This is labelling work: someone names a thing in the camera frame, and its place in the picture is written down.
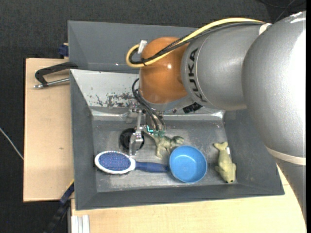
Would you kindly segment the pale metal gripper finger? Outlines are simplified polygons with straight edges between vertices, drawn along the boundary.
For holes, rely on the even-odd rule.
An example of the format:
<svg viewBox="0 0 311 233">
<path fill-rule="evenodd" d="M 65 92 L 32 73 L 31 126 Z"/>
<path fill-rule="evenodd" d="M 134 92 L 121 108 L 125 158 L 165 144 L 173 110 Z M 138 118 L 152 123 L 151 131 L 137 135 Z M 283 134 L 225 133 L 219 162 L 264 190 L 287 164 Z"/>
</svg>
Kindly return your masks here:
<svg viewBox="0 0 311 233">
<path fill-rule="evenodd" d="M 137 128 L 136 129 L 136 148 L 137 149 L 142 148 L 143 144 L 144 144 L 144 132 L 142 129 Z"/>
<path fill-rule="evenodd" d="M 136 155 L 137 152 L 137 143 L 136 143 L 136 134 L 132 133 L 129 140 L 129 155 Z"/>
</svg>

